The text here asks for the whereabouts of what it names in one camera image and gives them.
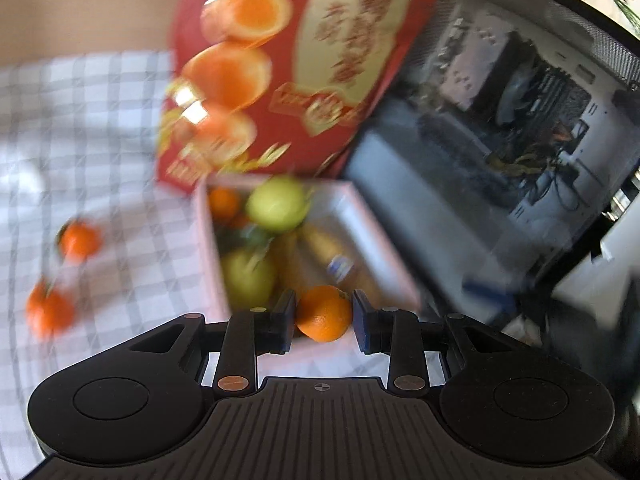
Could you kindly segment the green pear with stem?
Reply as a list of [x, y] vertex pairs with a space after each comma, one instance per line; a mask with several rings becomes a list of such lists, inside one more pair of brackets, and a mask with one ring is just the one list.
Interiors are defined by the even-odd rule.
[[232, 311], [268, 306], [277, 283], [277, 269], [269, 256], [238, 248], [225, 254], [220, 265]]

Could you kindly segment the orange mandarin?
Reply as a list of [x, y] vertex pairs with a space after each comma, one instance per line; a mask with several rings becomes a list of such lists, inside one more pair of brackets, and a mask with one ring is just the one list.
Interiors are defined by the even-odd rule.
[[58, 231], [56, 246], [64, 261], [82, 263], [102, 247], [102, 232], [88, 220], [72, 219]]
[[331, 285], [306, 290], [298, 300], [295, 323], [315, 342], [340, 339], [352, 325], [352, 303], [346, 292]]
[[72, 302], [46, 280], [40, 280], [30, 292], [26, 314], [30, 330], [41, 339], [64, 332], [75, 321]]

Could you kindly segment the spotted yellow banana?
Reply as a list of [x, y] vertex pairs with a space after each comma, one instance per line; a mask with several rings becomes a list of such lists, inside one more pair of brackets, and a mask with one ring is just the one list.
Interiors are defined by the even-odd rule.
[[372, 306], [379, 307], [382, 304], [381, 289], [358, 252], [313, 223], [304, 223], [298, 229], [298, 237], [333, 285], [344, 292], [360, 289]]

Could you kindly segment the black computer case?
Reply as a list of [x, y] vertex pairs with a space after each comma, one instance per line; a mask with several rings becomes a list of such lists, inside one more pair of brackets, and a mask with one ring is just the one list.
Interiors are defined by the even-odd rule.
[[552, 289], [639, 165], [639, 37], [582, 0], [436, 0], [344, 175], [438, 312]]

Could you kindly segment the white grid tablecloth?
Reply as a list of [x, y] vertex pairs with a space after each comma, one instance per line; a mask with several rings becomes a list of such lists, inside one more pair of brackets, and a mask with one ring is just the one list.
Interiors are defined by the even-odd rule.
[[214, 315], [192, 198], [155, 149], [171, 57], [91, 53], [1, 71], [1, 474], [41, 460], [51, 374], [176, 316]]

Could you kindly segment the red egg gift box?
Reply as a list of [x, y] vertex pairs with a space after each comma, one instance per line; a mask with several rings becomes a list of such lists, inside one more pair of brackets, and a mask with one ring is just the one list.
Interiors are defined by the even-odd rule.
[[157, 179], [334, 174], [436, 0], [181, 0]]

